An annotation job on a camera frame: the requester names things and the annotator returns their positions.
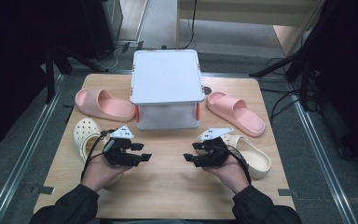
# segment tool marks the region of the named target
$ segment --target hand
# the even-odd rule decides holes
[[[219,177],[235,194],[250,185],[240,163],[231,155],[227,157],[221,167],[203,167],[202,170]]]
[[[131,168],[132,166],[112,166],[104,155],[99,155],[89,162],[81,184],[98,192],[112,185],[117,177]]]

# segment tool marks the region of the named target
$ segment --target person's left hand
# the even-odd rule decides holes
[[[81,184],[98,192],[112,185],[119,175],[131,168],[132,166],[112,166],[104,155],[99,155],[89,162]]]

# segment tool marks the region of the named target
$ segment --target black cloth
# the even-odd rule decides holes
[[[95,218],[99,195],[93,190],[78,185],[63,195],[52,206],[39,209],[30,224],[87,223]],[[270,197],[250,186],[234,196],[232,212],[240,224],[278,223],[299,224],[296,211],[287,206],[274,205]]]

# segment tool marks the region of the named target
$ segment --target gray carpet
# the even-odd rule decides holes
[[[127,70],[128,73],[132,65],[132,55],[133,49],[125,53],[117,51],[117,66],[111,68],[108,73],[122,73],[123,70]],[[113,56],[110,57],[100,63],[103,63],[106,67],[112,66],[116,61]],[[238,77],[246,77],[245,74],[265,68],[269,61],[267,58],[206,53],[200,53],[199,58],[203,73],[222,73],[221,75],[234,73]],[[73,62],[73,66],[74,72],[64,83],[59,102],[52,112],[48,125],[36,146],[34,155],[1,223],[27,223],[33,215],[37,200],[37,194],[32,193],[33,188],[43,185],[61,141],[66,126],[65,121],[71,113],[71,108],[65,107],[65,105],[73,105],[75,94],[80,90],[85,76],[94,73],[82,64]],[[262,89],[288,91],[288,85],[282,80],[281,75],[269,75],[259,79],[259,83]],[[262,93],[266,108],[270,113],[282,93],[270,91],[262,91]],[[0,144],[0,190],[36,124],[45,105],[46,95],[46,90],[43,90],[34,99],[28,110],[19,118]],[[281,101],[278,110],[290,102],[289,97]],[[352,206],[358,217],[358,161],[342,160],[337,154],[334,139],[323,118],[317,113],[313,113],[311,116],[315,120],[318,134],[326,145],[330,160],[334,163],[344,189],[354,201]],[[311,149],[309,138],[304,131],[296,109],[293,106],[288,108],[274,118],[272,124],[289,187],[295,193],[296,210],[303,223],[342,223],[335,201],[324,180],[324,175]]]

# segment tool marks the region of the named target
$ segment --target gray floor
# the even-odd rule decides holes
[[[162,45],[166,45],[168,48],[174,47],[175,27],[172,26],[172,22],[175,23],[176,18],[173,15],[175,2],[173,0],[149,2],[149,9],[145,15],[145,23],[139,37],[141,41],[144,41],[144,47],[156,49]],[[189,31],[186,29],[187,23],[188,21],[182,21],[184,30],[181,34],[181,45],[185,45],[189,38]],[[203,75],[248,77],[247,74],[268,66],[271,63],[269,59],[283,57],[272,27],[231,24],[233,29],[231,33],[229,25],[225,23],[219,26],[218,23],[208,24],[197,21],[195,44],[190,47],[199,53]],[[235,35],[219,34],[222,29],[227,29],[224,32],[226,34]],[[134,49],[125,53],[117,51],[118,61],[114,55],[111,55],[100,63],[111,67],[109,74],[129,74],[133,52]],[[33,128],[37,125],[39,116],[44,113],[45,106],[49,107],[44,103],[46,90],[34,99],[28,110],[18,119],[0,144],[0,193],[24,149],[34,150],[34,154],[30,156],[29,163],[27,163],[27,168],[23,174],[20,174],[18,186],[13,186],[12,194],[3,194],[8,197],[4,203],[5,206],[0,209],[2,211],[0,213],[1,223],[27,223],[33,214],[34,204],[37,200],[36,189],[43,185],[57,146],[61,141],[66,126],[65,121],[71,113],[71,108],[66,105],[74,104],[73,99],[81,88],[85,76],[93,73],[82,64],[73,63],[73,66],[74,73],[71,76],[56,77],[57,81],[63,80],[62,91],[57,97],[56,105],[51,110],[51,117],[46,123],[46,128],[41,134],[31,139],[38,140],[37,144],[27,147],[30,146],[27,144],[29,137],[34,136]],[[278,75],[282,72],[283,70],[279,70],[277,74],[270,74],[258,79],[260,87],[263,90],[288,91],[290,85],[282,78],[282,75]],[[270,113],[272,107],[282,97],[282,93],[270,91],[262,91],[262,93],[267,111]],[[277,109],[280,110],[291,102],[292,99],[287,97],[279,103]],[[319,113],[307,113],[307,115],[311,118],[314,130],[323,144],[326,157],[331,162],[333,172],[337,175],[337,181],[345,193],[344,196],[349,200],[358,222],[358,160],[345,161],[341,159],[335,140],[323,117]],[[310,141],[310,134],[303,122],[295,106],[284,110],[272,122],[283,168],[289,187],[294,194],[296,210],[303,223],[345,223],[345,218],[342,218],[337,207],[337,198],[333,197],[332,187],[328,184],[324,168],[318,160],[319,157],[316,156],[312,141]]]

